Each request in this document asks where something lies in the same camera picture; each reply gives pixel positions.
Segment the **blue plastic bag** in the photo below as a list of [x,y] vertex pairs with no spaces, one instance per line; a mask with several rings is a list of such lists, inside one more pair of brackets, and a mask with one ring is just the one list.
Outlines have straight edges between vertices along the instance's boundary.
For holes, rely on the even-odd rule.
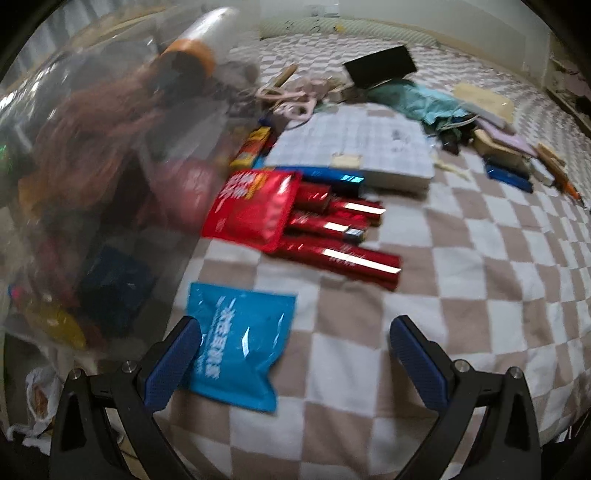
[[202,331],[185,382],[195,393],[238,407],[274,412],[267,374],[285,348],[296,298],[191,284],[187,314]]

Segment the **brown and white checkered blanket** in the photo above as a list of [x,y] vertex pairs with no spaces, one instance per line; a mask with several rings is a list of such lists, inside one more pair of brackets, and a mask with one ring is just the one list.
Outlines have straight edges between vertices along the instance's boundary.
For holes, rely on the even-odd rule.
[[[297,62],[302,74],[340,71],[384,40],[295,35],[262,42],[263,80]],[[528,140],[552,145],[591,194],[590,141],[534,86],[478,59],[412,47],[415,79],[450,90],[460,81],[512,98]],[[475,368],[525,371],[543,442],[591,400],[591,232],[581,208],[540,184],[534,194],[491,181],[471,150],[444,160],[469,180],[438,171],[426,200],[384,196],[384,223],[366,245],[402,255],[394,293],[220,241],[201,240],[186,269],[169,328],[184,313],[192,281],[296,293],[287,348],[272,369],[275,415],[179,391],[160,423],[207,478],[393,478],[434,416],[391,361],[387,330],[408,314],[453,358]],[[482,418],[477,411],[446,475],[460,468]]]

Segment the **teal cloth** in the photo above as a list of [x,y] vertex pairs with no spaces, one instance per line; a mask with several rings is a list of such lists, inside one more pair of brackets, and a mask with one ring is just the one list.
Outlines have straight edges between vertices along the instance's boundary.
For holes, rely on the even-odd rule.
[[446,93],[431,90],[410,80],[390,80],[367,91],[370,102],[389,106],[411,120],[434,125],[439,120],[470,115],[458,101]]

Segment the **book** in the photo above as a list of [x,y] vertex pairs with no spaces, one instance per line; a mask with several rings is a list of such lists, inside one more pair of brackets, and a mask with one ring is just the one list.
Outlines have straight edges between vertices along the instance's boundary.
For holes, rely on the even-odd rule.
[[435,175],[419,122],[375,103],[330,105],[290,122],[265,165],[359,170],[368,187],[424,193]]

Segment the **blue gripper pad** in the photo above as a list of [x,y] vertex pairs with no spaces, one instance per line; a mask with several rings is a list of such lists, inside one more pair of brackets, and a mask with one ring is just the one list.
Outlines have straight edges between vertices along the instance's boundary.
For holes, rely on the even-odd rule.
[[449,402],[447,381],[402,318],[395,318],[390,326],[392,350],[402,363],[425,406],[429,410],[442,413],[447,409]]
[[184,373],[199,351],[201,345],[199,322],[188,316],[183,317],[181,322],[184,322],[185,319],[187,319],[186,325],[184,327],[177,325],[162,342],[164,346],[167,346],[170,339],[176,335],[145,379],[144,406],[149,411],[155,412],[166,408],[174,390],[178,387]]

